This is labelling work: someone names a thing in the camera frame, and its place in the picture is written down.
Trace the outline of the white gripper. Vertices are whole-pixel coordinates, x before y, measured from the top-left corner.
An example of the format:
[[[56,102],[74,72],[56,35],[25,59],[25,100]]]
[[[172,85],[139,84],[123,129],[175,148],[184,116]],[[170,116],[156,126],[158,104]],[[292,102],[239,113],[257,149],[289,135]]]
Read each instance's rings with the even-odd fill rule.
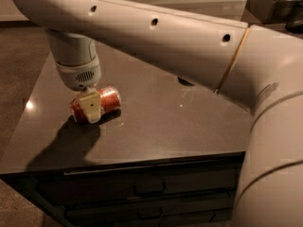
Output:
[[[98,56],[83,65],[66,66],[56,63],[62,82],[73,91],[81,91],[77,101],[91,124],[100,120],[100,94],[94,87],[101,77]]]

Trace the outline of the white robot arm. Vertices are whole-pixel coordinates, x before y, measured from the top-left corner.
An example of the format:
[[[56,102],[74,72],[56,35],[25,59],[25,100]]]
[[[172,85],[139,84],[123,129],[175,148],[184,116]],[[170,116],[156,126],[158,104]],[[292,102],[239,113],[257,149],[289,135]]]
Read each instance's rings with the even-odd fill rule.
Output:
[[[246,23],[125,0],[13,0],[43,26],[63,83],[100,118],[101,42],[239,103],[254,117],[234,227],[303,226],[300,39]]]

